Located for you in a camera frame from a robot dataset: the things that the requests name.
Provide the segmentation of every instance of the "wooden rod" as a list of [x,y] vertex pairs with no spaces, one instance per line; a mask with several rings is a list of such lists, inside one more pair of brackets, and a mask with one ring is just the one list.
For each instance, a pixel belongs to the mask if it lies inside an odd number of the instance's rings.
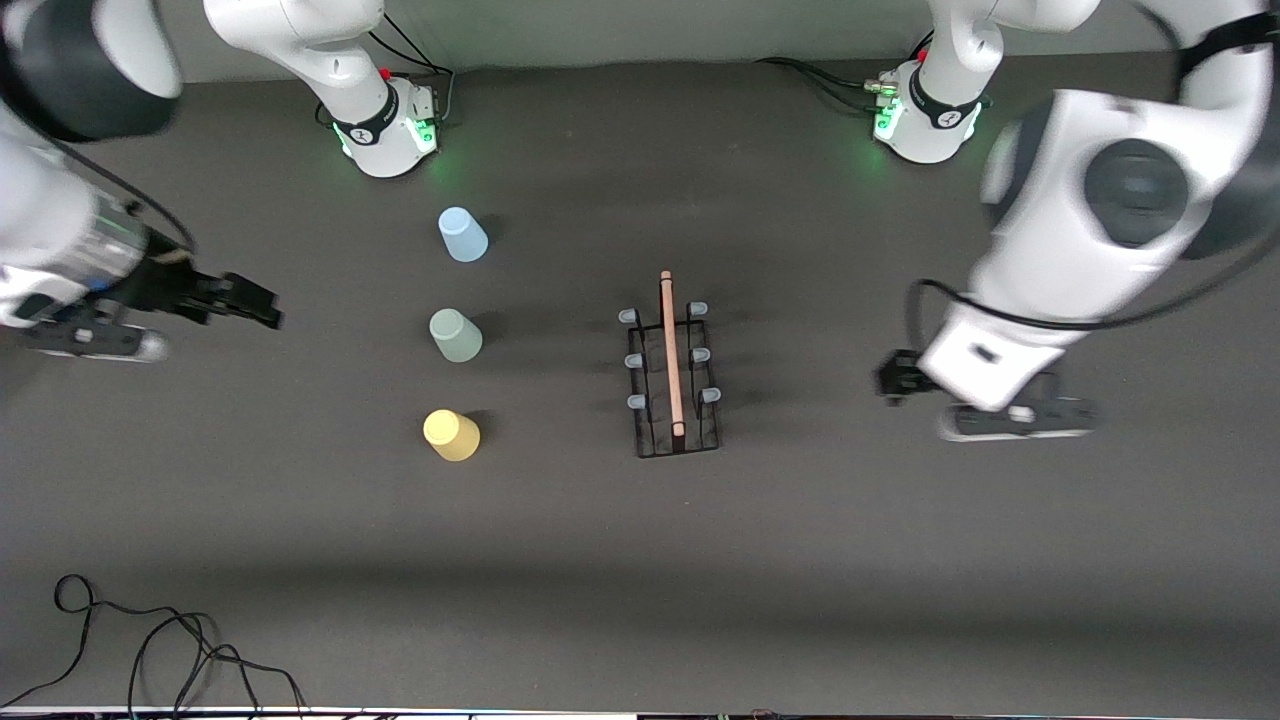
[[685,400],[680,392],[680,352],[676,347],[676,291],[671,270],[662,272],[662,334],[667,341],[667,386],[671,393],[671,437],[685,437]]

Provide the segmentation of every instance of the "cable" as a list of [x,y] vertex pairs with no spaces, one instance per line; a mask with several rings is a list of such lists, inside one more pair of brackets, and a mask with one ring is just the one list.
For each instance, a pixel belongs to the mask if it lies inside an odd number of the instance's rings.
[[320,118],[320,110],[325,110],[324,102],[316,102],[316,109],[311,113],[311,119],[314,119],[317,126],[326,128],[333,124],[333,115],[329,115],[329,122],[325,122]]
[[860,82],[855,82],[855,81],[846,79],[846,78],[842,78],[840,76],[828,73],[827,70],[819,68],[818,65],[814,65],[812,63],[805,63],[804,60],[796,60],[795,58],[782,58],[782,56],[774,55],[774,56],[771,56],[771,58],[760,58],[759,60],[756,60],[756,63],[765,63],[765,64],[769,64],[769,65],[785,65],[785,67],[788,67],[788,68],[795,68],[795,69],[800,70],[801,73],[815,74],[815,76],[820,77],[822,79],[824,79],[824,81],[827,81],[827,82],[829,82],[832,85],[838,85],[841,87],[851,87],[854,90],[861,90],[863,88],[863,83],[860,83]]
[[[72,582],[79,583],[81,587],[84,589],[87,600],[82,607],[68,607],[68,605],[63,600],[63,593],[65,592],[67,585]],[[76,667],[79,666],[81,660],[84,657],[84,648],[88,644],[88,629],[93,620],[93,612],[99,607],[110,607],[111,610],[115,610],[116,612],[122,612],[124,615],[152,615],[156,612],[169,614],[169,618],[161,620],[160,624],[157,624],[155,628],[151,629],[150,633],[147,633],[146,638],[142,641],[142,646],[138,648],[137,655],[134,655],[133,657],[133,667],[129,671],[129,687],[127,694],[129,717],[134,717],[133,694],[137,680],[140,679],[140,673],[142,670],[142,661],[146,657],[147,648],[150,647],[151,641],[155,639],[155,637],[161,630],[164,630],[172,624],[178,624],[183,630],[187,632],[188,635],[191,635],[196,641],[196,659],[192,662],[191,673],[188,673],[187,680],[183,683],[182,689],[174,698],[173,703],[174,720],[177,720],[179,710],[186,702],[187,696],[191,693],[191,689],[198,680],[201,673],[204,673],[204,670],[212,662],[227,662],[229,665],[234,665],[238,667],[241,680],[244,685],[244,693],[248,696],[250,702],[252,703],[255,711],[260,711],[262,708],[262,705],[261,702],[259,702],[257,693],[255,693],[253,691],[253,684],[248,678],[248,670],[257,670],[260,673],[271,673],[283,675],[284,679],[288,680],[289,683],[289,691],[293,693],[293,701],[298,708],[298,717],[300,719],[302,717],[302,707],[307,705],[307,702],[306,698],[302,697],[302,689],[298,687],[298,683],[293,679],[293,675],[279,667],[271,667],[269,665],[260,665],[257,662],[251,662],[248,660],[244,660],[243,657],[241,657],[239,651],[236,650],[236,647],[232,646],[230,643],[221,643],[218,646],[210,643],[209,638],[205,635],[205,628],[202,621],[209,621],[209,624],[212,625],[214,619],[205,612],[180,612],[177,609],[170,607],[168,605],[160,607],[151,607],[147,610],[136,610],[133,607],[118,605],[109,600],[99,600],[95,596],[93,587],[90,584],[88,579],[86,579],[83,575],[77,575],[77,574],[63,575],[54,585],[54,606],[58,607],[58,610],[60,610],[61,612],[65,612],[68,615],[84,614],[84,623],[81,625],[79,646],[76,650],[76,657],[72,659],[70,665],[67,666],[67,670],[63,670],[61,675],[54,678],[47,683],[41,683],[38,685],[35,685],[32,688],[28,688],[18,693],[4,705],[0,705],[0,708],[9,707],[10,705],[20,702],[27,696],[42,691],[45,688],[56,685],[58,683],[70,676],[70,674],[76,670]]]
[[431,59],[426,56],[426,53],[422,53],[422,49],[421,49],[421,47],[419,47],[419,46],[417,46],[417,44],[416,44],[416,42],[413,42],[413,41],[412,41],[412,40],[410,38],[410,36],[404,35],[404,31],[403,31],[403,29],[401,29],[401,27],[399,27],[398,24],[396,24],[396,20],[394,20],[394,19],[392,19],[392,17],[390,17],[390,15],[388,15],[388,14],[385,14],[385,13],[384,13],[384,14],[383,14],[383,17],[385,17],[385,18],[387,18],[387,22],[388,22],[388,23],[389,23],[389,24],[392,26],[392,29],[394,29],[394,31],[396,31],[396,33],[401,36],[401,40],[403,40],[404,42],[407,42],[407,44],[408,44],[408,46],[410,46],[410,47],[412,47],[415,53],[417,53],[417,56],[419,56],[419,58],[422,58],[422,60],[424,60],[424,61],[425,61],[425,63],[426,63],[428,65],[430,65],[430,67],[435,68],[435,69],[436,69],[436,70],[439,70],[439,72],[444,72],[444,73],[449,73],[451,76],[453,74],[453,70],[451,70],[449,68],[445,68],[444,65],[436,65],[435,63],[433,63],[433,61],[431,61]]
[[873,105],[859,105],[858,102],[849,100],[847,97],[836,92],[832,87],[823,85],[823,81],[836,83],[840,87],[858,88],[858,90],[861,90],[863,87],[861,83],[854,83],[852,81],[845,79],[838,76],[833,76],[827,70],[823,70],[822,68],[810,65],[809,63],[804,63],[801,60],[795,60],[792,58],[762,58],[756,60],[756,63],[792,68],[797,70],[801,76],[804,76],[810,83],[813,83],[814,87],[820,90],[824,95],[827,95],[836,102],[840,102],[841,105],[851,110],[856,110],[859,113],[865,113],[869,115],[874,115],[879,111],[879,108],[876,108]]
[[402,60],[413,63],[415,65],[429,68],[430,70],[435,72],[435,74],[440,74],[440,68],[438,65],[431,64],[430,60],[428,60],[426,63],[424,63],[422,60],[419,60],[417,58],[413,58],[411,55],[406,55],[406,54],[401,53],[399,50],[392,47],[390,45],[387,45],[387,42],[383,41],[381,37],[378,37],[378,35],[375,35],[372,32],[369,33],[369,37],[374,38],[374,42],[381,45],[383,49],[387,50],[388,53],[390,53],[392,55],[396,55],[397,58],[399,58]]
[[1148,320],[1155,320],[1165,315],[1176,313],[1192,302],[1216,292],[1229,284],[1231,281],[1242,275],[1244,272],[1249,270],[1258,263],[1261,263],[1267,255],[1270,255],[1277,246],[1280,246],[1280,233],[1274,234],[1270,238],[1262,240],[1257,246],[1245,254],[1243,258],[1231,263],[1222,272],[1204,281],[1203,283],[1193,287],[1192,290],[1179,295],[1171,300],[1148,307],[1140,313],[1134,313],[1133,315],[1112,316],[1105,320],[1098,320],[1094,323],[1061,323],[1055,320],[1039,320],[1037,318],[1025,318],[1023,315],[1015,315],[1012,313],[1005,313],[1004,310],[997,310],[988,305],[983,305],[977,300],[966,297],[964,293],[956,288],[932,279],[922,278],[911,283],[911,287],[906,291],[905,311],[906,311],[906,327],[908,327],[908,340],[913,343],[913,347],[919,350],[923,347],[924,341],[920,334],[920,296],[924,295],[925,288],[934,288],[942,295],[947,296],[954,302],[961,305],[968,305],[974,310],[991,315],[992,318],[998,318],[1010,323],[1016,323],[1019,325],[1027,325],[1030,328],[1039,328],[1043,331],[1065,331],[1065,332],[1093,332],[1093,331],[1110,331],[1115,328],[1125,328],[1129,325],[1137,325],[1146,323]]
[[458,76],[451,72],[449,73],[449,87],[448,87],[448,90],[444,91],[444,113],[440,114],[440,118],[438,120],[440,123],[443,123],[444,120],[449,119],[449,113],[453,111],[453,81],[456,81],[456,79],[458,79]]
[[161,205],[159,200],[151,197],[146,192],[142,192],[142,190],[140,190],[129,181],[122,178],[120,176],[113,173],[111,170],[108,170],[106,168],[99,165],[93,160],[90,160],[88,158],[82,155],[79,150],[76,150],[70,145],[63,142],[61,140],[58,140],[52,135],[47,133],[44,128],[36,124],[32,124],[29,127],[35,129],[37,133],[40,133],[40,136],[44,137],[50,145],[60,150],[64,155],[76,160],[81,165],[84,165],[86,168],[93,170],[100,177],[114,183],[116,187],[128,192],[129,195],[133,195],[134,197],[141,200],[143,205],[147,205],[148,208],[159,213],[160,217],[164,218],[165,222],[168,222],[170,225],[173,225],[173,229],[178,231],[178,234],[182,236],[182,249],[186,250],[187,254],[192,256],[195,256],[198,252],[196,238],[191,236],[191,231],[187,229],[187,225],[184,225],[182,220],[178,219],[177,215],[170,213],[168,208]]
[[911,54],[906,56],[906,59],[914,60],[919,58],[920,50],[924,50],[932,41],[933,41],[933,31],[931,29],[929,32],[924,33],[924,37],[920,38],[919,42],[915,44],[915,47],[911,50]]

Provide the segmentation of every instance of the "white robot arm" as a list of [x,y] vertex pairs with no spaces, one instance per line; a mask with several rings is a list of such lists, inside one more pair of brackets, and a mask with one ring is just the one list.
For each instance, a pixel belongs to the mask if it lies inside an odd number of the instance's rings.
[[992,249],[919,359],[977,411],[1009,406],[1088,331],[1125,324],[1112,314],[1179,258],[1274,245],[1275,12],[1267,0],[1142,5],[1184,45],[1178,104],[1057,91],[992,151]]
[[979,99],[1005,56],[1000,26],[1034,32],[1079,27],[1100,0],[929,0],[933,41],[924,61],[910,58],[882,73],[897,88],[873,137],[913,163],[941,163],[973,135]]
[[173,117],[182,79],[151,0],[9,0],[0,27],[0,325],[36,350],[134,361],[165,352],[123,324],[128,309],[278,327],[273,293],[196,272],[189,247],[64,167],[76,154],[102,174],[67,143],[150,135]]
[[228,45],[302,78],[366,174],[401,176],[435,151],[431,90],[384,78],[355,41],[381,22],[383,0],[205,0],[205,14]]

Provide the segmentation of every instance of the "blue cup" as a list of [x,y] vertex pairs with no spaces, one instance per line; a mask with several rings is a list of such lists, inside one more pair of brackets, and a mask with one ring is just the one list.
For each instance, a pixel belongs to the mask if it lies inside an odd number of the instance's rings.
[[440,213],[440,236],[449,256],[458,263],[479,260],[489,250],[489,236],[480,223],[463,208],[449,208]]

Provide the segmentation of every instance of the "gray table surface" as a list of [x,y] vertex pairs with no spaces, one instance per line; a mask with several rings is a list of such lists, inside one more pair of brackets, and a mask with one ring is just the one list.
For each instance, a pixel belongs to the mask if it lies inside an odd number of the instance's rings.
[[[73,653],[50,591],[78,571],[211,612],[316,705],[1274,716],[1274,263],[1074,348],[1069,389],[1106,410],[1084,439],[945,443],[942,397],[890,410],[869,380],[906,283],[963,282],[987,247],[1001,124],[1055,86],[1165,78],[1155,55],[1010,60],[972,146],[911,167],[781,68],[476,72],[393,181],[301,83],[189,88],[166,135],[93,155],[285,327],[138,315],[177,343],[155,366],[3,351],[3,694]],[[494,236],[472,265],[433,232],[453,204]],[[726,442],[639,461],[613,315],[663,268],[713,305]],[[472,363],[431,345],[444,306],[486,333]],[[474,459],[424,445],[435,407],[480,420]],[[102,616],[32,702],[123,702],[148,625]],[[223,671],[202,701],[242,697]]]

